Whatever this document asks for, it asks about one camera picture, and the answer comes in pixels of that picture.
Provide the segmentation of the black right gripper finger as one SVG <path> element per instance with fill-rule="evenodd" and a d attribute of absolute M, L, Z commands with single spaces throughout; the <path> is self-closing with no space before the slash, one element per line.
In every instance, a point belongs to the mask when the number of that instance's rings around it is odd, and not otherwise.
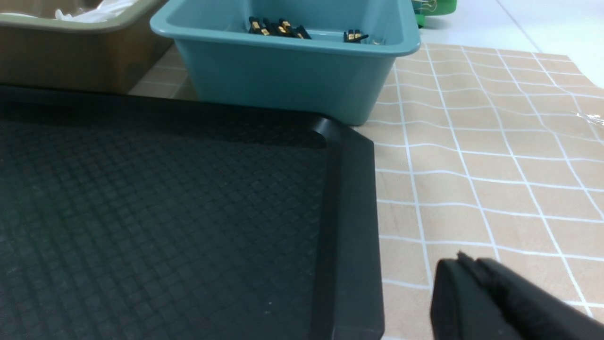
<path fill-rule="evenodd" d="M 463 252 L 436 264 L 430 308 L 436 340 L 601 340 L 589 318 L 491 258 Z"/>

